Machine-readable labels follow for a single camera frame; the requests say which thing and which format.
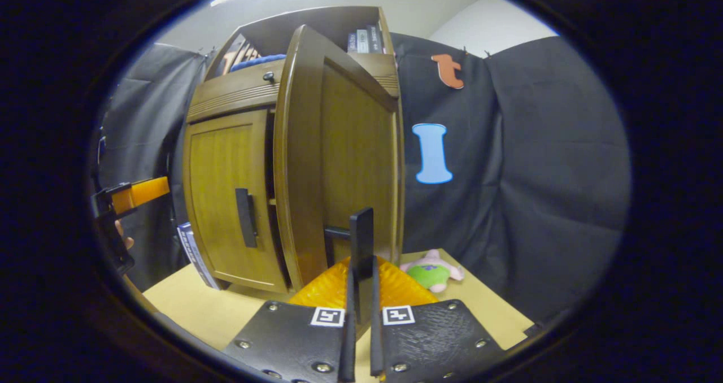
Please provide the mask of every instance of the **pink plush toy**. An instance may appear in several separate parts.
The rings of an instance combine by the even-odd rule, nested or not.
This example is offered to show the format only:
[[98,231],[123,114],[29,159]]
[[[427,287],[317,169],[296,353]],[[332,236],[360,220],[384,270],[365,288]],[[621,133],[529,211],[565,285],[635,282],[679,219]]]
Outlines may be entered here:
[[437,249],[430,249],[423,258],[402,264],[399,268],[432,293],[444,291],[450,277],[454,280],[464,279],[462,266],[454,267],[440,259]]

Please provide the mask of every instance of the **wooden table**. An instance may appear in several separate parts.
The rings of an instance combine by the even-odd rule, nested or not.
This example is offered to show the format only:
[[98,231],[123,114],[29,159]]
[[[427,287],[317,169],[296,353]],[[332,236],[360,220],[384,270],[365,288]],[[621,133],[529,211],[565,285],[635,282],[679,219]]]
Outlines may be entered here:
[[[442,259],[452,265],[459,262],[440,250]],[[412,262],[423,253],[403,254],[401,262]],[[232,285],[219,291],[207,287],[192,264],[149,288],[143,295],[158,311],[215,349],[222,350],[245,326],[266,300],[288,301],[293,295],[271,293]],[[491,336],[506,350],[524,340],[524,331],[533,325],[519,311],[505,302],[472,274],[465,279],[449,279],[447,290],[437,293],[439,300],[456,298],[477,317]],[[356,380],[378,381],[369,376],[369,331],[356,343]]]

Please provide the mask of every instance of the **white wall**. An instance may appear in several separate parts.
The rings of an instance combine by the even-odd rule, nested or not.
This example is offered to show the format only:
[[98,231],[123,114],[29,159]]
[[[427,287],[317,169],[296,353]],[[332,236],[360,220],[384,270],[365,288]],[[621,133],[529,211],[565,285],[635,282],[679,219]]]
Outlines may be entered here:
[[381,6],[395,33],[427,38],[460,10],[478,0],[230,0],[210,7],[208,0],[162,33],[157,42],[183,49],[219,48],[240,25],[283,12],[323,6]]
[[507,0],[478,0],[438,28],[429,39],[486,57],[517,44],[557,36],[551,28]]

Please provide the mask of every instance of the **yellow mesh object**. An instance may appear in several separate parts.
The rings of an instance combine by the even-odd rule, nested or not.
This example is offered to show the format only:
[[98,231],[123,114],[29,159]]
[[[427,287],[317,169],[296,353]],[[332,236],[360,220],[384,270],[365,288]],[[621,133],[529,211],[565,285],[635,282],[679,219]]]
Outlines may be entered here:
[[116,214],[122,214],[161,195],[166,195],[168,192],[168,178],[158,177],[135,182],[131,188],[111,195],[111,199]]
[[[377,257],[379,263],[380,304],[382,307],[421,306],[437,303],[431,291],[395,265]],[[346,272],[349,257],[327,269],[289,300],[290,304],[309,307],[346,308]]]

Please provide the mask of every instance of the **cabinet handle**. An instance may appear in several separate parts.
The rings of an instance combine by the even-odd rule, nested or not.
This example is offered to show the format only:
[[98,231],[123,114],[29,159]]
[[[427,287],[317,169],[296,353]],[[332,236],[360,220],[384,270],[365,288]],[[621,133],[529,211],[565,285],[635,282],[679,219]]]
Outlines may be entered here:
[[238,221],[246,247],[256,247],[256,221],[254,218],[254,200],[246,188],[236,189],[236,206]]

